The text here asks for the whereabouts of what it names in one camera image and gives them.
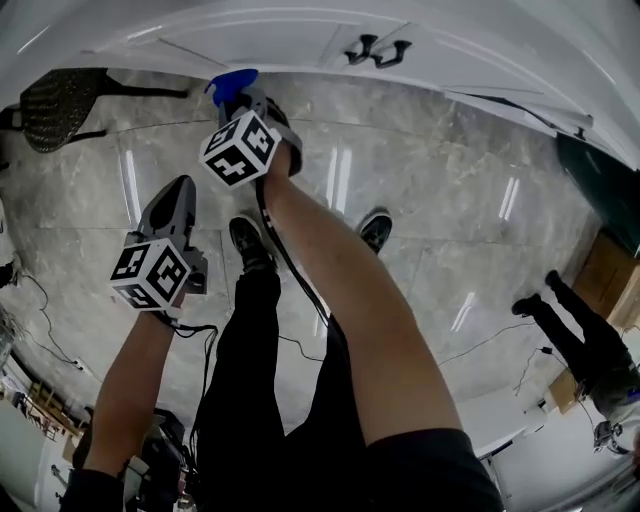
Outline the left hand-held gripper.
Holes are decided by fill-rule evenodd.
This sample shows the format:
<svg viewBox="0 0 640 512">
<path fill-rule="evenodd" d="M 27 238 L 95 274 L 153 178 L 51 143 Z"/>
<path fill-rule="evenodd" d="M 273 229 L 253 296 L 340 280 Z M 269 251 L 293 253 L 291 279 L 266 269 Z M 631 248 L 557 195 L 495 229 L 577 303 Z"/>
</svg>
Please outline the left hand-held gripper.
<svg viewBox="0 0 640 512">
<path fill-rule="evenodd" d="M 145 207 L 137 231 L 126 234 L 109 284 L 133 309 L 168 312 L 181 293 L 207 292 L 208 261 L 188 241 L 195 217 L 196 186 L 181 175 Z"/>
</svg>

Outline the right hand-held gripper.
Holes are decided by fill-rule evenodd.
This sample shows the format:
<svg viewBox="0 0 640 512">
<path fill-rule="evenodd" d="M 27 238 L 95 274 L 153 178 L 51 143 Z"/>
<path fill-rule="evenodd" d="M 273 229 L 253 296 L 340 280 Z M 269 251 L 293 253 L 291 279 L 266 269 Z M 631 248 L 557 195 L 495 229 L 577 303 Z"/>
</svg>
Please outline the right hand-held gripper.
<svg viewBox="0 0 640 512">
<path fill-rule="evenodd" d="M 267 101 L 263 90 L 245 87 L 236 102 L 222 101 L 218 121 L 218 129 L 201 143 L 199 162 L 228 188 L 264 176 L 282 143 L 290 148 L 289 174 L 301 171 L 302 140 L 291 129 L 284 112 Z"/>
</svg>

